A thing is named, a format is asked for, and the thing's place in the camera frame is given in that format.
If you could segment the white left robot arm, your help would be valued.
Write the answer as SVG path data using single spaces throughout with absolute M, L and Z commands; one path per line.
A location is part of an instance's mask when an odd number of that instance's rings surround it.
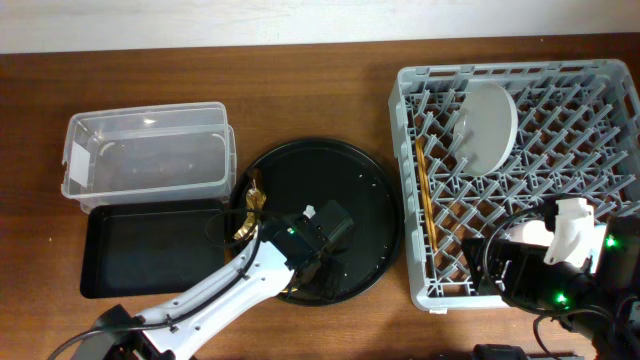
M 332 250 L 353 226 L 336 204 L 265 217 L 244 250 L 189 290 L 135 316 L 117 305 L 54 353 L 74 346 L 75 359 L 191 359 L 240 315 L 289 289 L 295 277 L 324 277 L 334 267 Z

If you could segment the grey round plate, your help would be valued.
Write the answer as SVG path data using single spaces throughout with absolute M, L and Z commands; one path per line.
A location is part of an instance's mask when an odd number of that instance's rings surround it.
M 460 139 L 456 162 L 476 177 L 498 170 L 515 145 L 517 128 L 515 102 L 505 88 L 493 83 L 474 88 L 462 102 L 452 132 Z

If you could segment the pink plastic cup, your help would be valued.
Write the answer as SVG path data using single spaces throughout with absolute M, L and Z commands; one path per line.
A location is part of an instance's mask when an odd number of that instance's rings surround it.
M 546 229 L 542 220 L 529 220 L 507 230 L 512 242 L 548 247 L 554 234 Z

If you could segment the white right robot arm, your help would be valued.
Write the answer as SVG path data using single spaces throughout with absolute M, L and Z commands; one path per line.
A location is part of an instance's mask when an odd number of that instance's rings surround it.
M 546 249 L 509 240 L 462 242 L 473 287 L 510 307 L 552 319 L 579 333 L 599 359 L 639 357 L 639 217 L 612 217 L 606 226 L 596 271 L 567 262 L 544 263 Z

